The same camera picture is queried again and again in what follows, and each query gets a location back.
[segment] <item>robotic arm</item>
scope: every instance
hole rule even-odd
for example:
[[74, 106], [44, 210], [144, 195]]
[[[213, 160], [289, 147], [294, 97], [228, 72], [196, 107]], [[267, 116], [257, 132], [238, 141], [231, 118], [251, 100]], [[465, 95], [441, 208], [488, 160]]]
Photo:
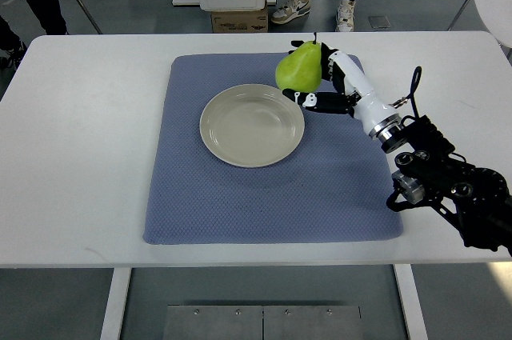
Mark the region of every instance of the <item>robotic arm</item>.
[[[305, 94], [284, 90], [285, 96], [307, 110], [350, 114], [382, 144], [389, 154], [409, 143], [413, 152], [395, 158], [394, 192], [386, 205], [393, 211], [429, 206], [457, 229], [465, 246], [512, 254], [512, 197], [498, 172], [477, 168], [455, 153], [455, 147], [427, 116], [419, 116], [414, 101], [421, 68], [414, 72], [410, 94], [388, 105], [380, 101], [368, 79], [350, 56], [322, 45], [322, 77], [333, 82], [336, 93]], [[411, 100], [414, 116], [396, 111]], [[402, 196], [405, 201], [398, 202]], [[442, 204], [449, 198], [455, 212]]]

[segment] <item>metal plate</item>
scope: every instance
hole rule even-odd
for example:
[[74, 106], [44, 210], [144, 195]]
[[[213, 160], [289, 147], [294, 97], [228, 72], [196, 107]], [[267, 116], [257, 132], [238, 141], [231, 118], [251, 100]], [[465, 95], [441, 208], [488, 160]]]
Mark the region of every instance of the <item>metal plate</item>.
[[163, 340], [363, 340], [357, 306], [169, 306]]
[[163, 340], [262, 340], [261, 306], [169, 306]]
[[357, 306], [266, 306], [265, 340], [363, 340]]
[[371, 27], [375, 30], [384, 30], [385, 28], [391, 27], [387, 16], [369, 16], [368, 20], [370, 21]]

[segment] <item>screw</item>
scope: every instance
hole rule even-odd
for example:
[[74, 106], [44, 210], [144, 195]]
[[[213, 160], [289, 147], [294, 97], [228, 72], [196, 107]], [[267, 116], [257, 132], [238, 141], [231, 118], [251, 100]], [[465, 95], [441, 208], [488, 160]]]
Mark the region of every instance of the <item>screw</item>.
[[396, 162], [400, 166], [406, 166], [407, 164], [411, 164], [412, 161], [413, 155], [408, 153], [400, 154], [394, 159], [394, 162]]
[[466, 198], [473, 194], [473, 188], [471, 187], [470, 184], [466, 182], [460, 182], [459, 184], [455, 184], [450, 190], [450, 192], [453, 196], [459, 198]]

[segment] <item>wire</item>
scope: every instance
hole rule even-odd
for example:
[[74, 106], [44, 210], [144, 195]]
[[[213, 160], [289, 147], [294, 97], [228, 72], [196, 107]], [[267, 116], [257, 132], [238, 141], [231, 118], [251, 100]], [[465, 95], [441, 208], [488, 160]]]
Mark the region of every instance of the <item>wire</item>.
[[416, 118], [419, 118], [418, 108], [416, 107], [416, 100], [414, 100], [414, 92], [416, 92], [416, 89], [419, 86], [419, 80], [422, 77], [422, 68], [420, 66], [417, 66], [413, 73], [413, 79], [410, 83], [410, 93], [409, 96], [407, 96], [410, 99], [410, 104], [413, 107], [414, 116]]

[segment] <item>gray floor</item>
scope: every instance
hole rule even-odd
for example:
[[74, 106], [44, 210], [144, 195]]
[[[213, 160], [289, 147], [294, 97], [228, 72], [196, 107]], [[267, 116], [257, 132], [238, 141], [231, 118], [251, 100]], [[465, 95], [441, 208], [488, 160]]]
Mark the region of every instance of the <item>gray floor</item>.
[[[104, 34], [211, 32], [208, 13], [199, 8], [173, 8], [171, 1], [83, 0]], [[369, 16], [388, 17], [391, 27], [380, 31], [445, 30], [463, 1], [359, 0], [356, 5], [356, 31], [374, 31], [368, 21]], [[75, 0], [60, 2], [71, 34], [96, 33]], [[308, 16], [284, 26], [271, 26], [270, 32], [334, 30], [334, 12], [338, 0], [313, 0], [312, 3], [312, 11]], [[27, 45], [43, 34], [37, 19], [23, 0], [0, 0], [0, 14]], [[468, 5], [454, 28], [483, 29], [473, 3]], [[0, 97], [13, 74], [12, 70], [0, 70]], [[418, 265], [413, 267], [413, 271], [430, 339], [512, 338], [510, 296], [496, 283], [488, 265]], [[144, 333], [148, 334], [144, 338], [159, 338], [158, 329], [151, 329], [152, 323], [158, 319], [148, 318], [142, 312], [149, 307], [158, 312], [156, 315], [162, 314], [166, 300], [168, 303], [187, 299], [223, 300], [223, 296], [252, 301], [346, 300], [349, 293], [346, 286], [354, 286], [351, 301], [368, 304], [368, 296], [362, 294], [357, 297], [357, 293], [360, 293], [357, 292], [357, 286], [360, 286], [361, 280], [358, 274], [353, 273], [353, 268], [328, 267], [305, 273], [300, 267], [286, 270], [261, 269], [256, 274], [266, 274], [266, 283], [239, 283], [236, 284], [238, 292], [228, 295], [224, 294], [224, 287], [209, 290], [207, 283], [215, 285], [220, 281], [239, 280], [239, 272], [243, 273], [242, 270], [176, 272], [172, 275], [162, 270], [134, 272], [134, 287], [130, 292], [123, 338]], [[305, 278], [315, 278], [315, 272], [323, 274], [331, 282], [342, 278], [344, 287], [334, 288], [331, 296], [325, 289], [319, 288], [315, 281], [311, 284], [304, 282]], [[369, 269], [365, 267], [360, 274], [368, 272]], [[0, 339], [98, 339], [110, 276], [111, 270], [0, 270]], [[248, 274], [242, 276], [251, 280]], [[512, 275], [508, 273], [505, 277], [508, 277], [508, 285], [511, 286]], [[301, 281], [299, 284], [278, 282], [286, 278]], [[179, 288], [179, 293], [167, 287], [164, 296], [168, 299], [162, 299], [158, 292], [166, 280], [174, 282], [173, 286]], [[262, 291], [261, 288], [268, 285], [273, 288], [281, 286], [283, 289], [271, 289], [275, 294]], [[390, 294], [390, 300], [396, 295], [393, 288], [385, 288], [382, 293]], [[375, 325], [378, 326], [378, 320], [386, 316], [375, 317]], [[393, 321], [382, 325], [382, 336], [370, 331], [367, 337], [401, 338], [400, 333], [400, 325]]]

